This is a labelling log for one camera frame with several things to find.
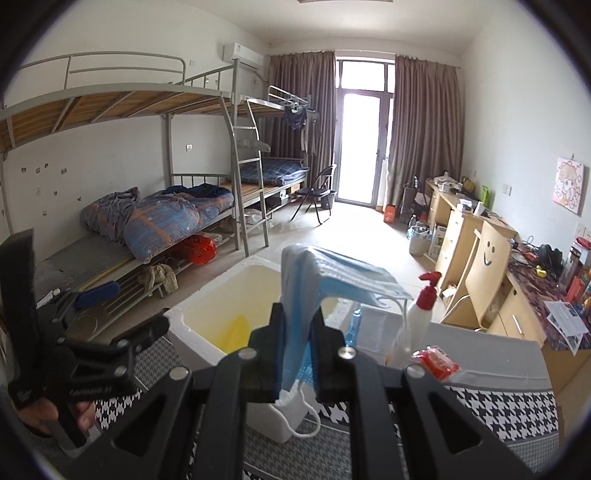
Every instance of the bed ladder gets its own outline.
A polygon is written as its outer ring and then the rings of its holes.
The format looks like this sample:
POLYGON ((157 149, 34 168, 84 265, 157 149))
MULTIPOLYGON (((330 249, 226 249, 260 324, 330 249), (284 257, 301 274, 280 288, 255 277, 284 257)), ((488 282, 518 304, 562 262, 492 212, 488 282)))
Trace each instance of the bed ladder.
MULTIPOLYGON (((249 137, 254 137, 256 140, 260 140, 258 127, 256 125, 256 120, 254 114, 252 113, 251 104, 248 100, 245 101, 246 110, 248 116, 245 118, 248 120, 248 125, 238 125, 238 102, 239 96, 234 93, 234 98, 232 99, 232 115, 230 116, 228 112, 228 107, 224 101, 220 101, 223 105, 222 112, 224 118, 226 120, 226 126, 228 127, 228 131, 230 133, 230 153, 231 153, 231 165, 232 165, 232 183, 234 186, 234 198, 235 204, 238 207, 235 211, 235 214, 238 216, 238 222, 240 223, 240 230, 242 230, 242 243, 244 245, 244 253, 248 257, 250 256, 250 249, 248 246, 248 233, 253 229, 257 228, 259 225, 262 224, 262 231, 263 236, 265 237, 265 246, 269 246, 269 229, 268 229, 268 219, 267 219, 267 207, 265 205, 265 192, 264 192, 264 182, 262 177, 262 160, 261 160, 261 151, 258 150, 257 156, 254 157, 252 153, 250 155, 240 154, 240 152, 250 151, 249 149, 244 149, 238 146, 238 142, 240 140, 247 140, 249 137), (254 192, 258 194, 259 201, 261 202, 261 215, 262 218, 254 225, 246 225, 246 216, 244 214, 244 202, 242 198, 242 185, 241 185, 241 176, 240 176, 240 167, 247 163, 256 162, 256 170, 257 170, 257 179, 258 179, 258 188, 254 192)), ((236 242, 236 249, 239 248, 239 230, 238 230, 238 222, 235 220, 234 225, 234 235, 235 235, 235 242, 236 242)))

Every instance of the curtain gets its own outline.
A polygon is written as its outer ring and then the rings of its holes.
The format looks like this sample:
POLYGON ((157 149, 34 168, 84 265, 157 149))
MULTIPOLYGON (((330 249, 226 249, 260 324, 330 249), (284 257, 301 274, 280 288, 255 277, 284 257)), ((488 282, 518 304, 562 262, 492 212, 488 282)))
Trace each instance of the curtain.
POLYGON ((389 205, 401 203, 404 185, 447 170, 459 180, 463 114, 456 68, 396 56, 394 118, 388 157, 389 205))
MULTIPOLYGON (((336 57, 334 51, 272 56, 269 84, 302 98, 310 97, 316 110, 308 121, 307 166, 309 184, 333 162, 336 126, 336 57)), ((266 120, 264 141, 272 157, 303 156, 301 131, 293 131, 281 118, 266 120)))

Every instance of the black trash can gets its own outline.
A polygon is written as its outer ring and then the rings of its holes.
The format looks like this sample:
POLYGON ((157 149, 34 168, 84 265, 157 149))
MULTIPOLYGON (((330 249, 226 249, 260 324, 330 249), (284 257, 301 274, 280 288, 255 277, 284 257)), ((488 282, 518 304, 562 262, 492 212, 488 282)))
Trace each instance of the black trash can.
POLYGON ((330 193, 326 197, 322 197, 320 199, 320 207, 323 210, 332 209, 332 207, 335 203, 335 194, 336 194, 336 192, 334 190, 331 190, 330 193))

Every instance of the tiled floor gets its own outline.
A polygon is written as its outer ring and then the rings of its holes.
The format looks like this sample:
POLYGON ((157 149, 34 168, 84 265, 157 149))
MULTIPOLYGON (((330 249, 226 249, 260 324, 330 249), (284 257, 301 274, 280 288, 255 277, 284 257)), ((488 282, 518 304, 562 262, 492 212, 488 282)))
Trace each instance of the tiled floor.
MULTIPOLYGON (((303 213, 304 209, 300 210, 295 220, 289 222, 295 208, 294 205, 288 205, 275 212, 272 219, 274 226, 269 230, 269 248, 264 248, 262 230, 249 237, 252 254, 279 264, 281 252, 286 245, 295 242, 318 245, 386 268, 413 297, 425 285, 418 276, 435 266, 425 257, 412 257, 408 253, 404 226, 387 225, 383 222, 382 214, 375 210, 335 203, 332 218, 319 225, 313 208, 308 213, 303 213)), ((321 211, 320 215, 323 219, 328 211, 321 211)), ((106 329, 97 340, 108 342, 162 308, 173 307, 242 259, 244 251, 234 251, 233 242, 227 242, 211 263, 203 267, 190 267, 179 274, 177 291, 164 299, 158 294, 145 299, 106 329)), ((444 306, 438 299, 433 311, 433 321, 440 321, 443 314, 444 306)))

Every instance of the electrical socket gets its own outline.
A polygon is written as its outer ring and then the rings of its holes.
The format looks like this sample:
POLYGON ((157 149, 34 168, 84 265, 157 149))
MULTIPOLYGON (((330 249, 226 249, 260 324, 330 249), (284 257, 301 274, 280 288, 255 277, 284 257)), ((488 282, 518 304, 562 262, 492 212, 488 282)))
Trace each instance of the electrical socket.
POLYGON ((574 237, 579 238, 582 236, 584 238, 585 230, 587 230, 587 227, 585 227, 581 222, 577 222, 577 226, 574 229, 574 237))

